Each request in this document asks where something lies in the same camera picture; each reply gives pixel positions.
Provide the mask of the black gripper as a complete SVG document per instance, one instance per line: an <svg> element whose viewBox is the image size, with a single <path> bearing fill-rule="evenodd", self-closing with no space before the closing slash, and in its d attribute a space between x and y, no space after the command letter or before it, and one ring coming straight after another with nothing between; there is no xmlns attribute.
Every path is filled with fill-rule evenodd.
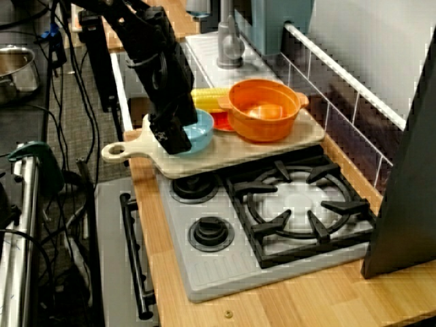
<svg viewBox="0 0 436 327"><path fill-rule="evenodd" d="M131 68L153 103L149 127L155 139L168 154L189 151L191 142L182 125L197 123L198 114L191 96L191 69L181 46L131 58Z"/></svg>

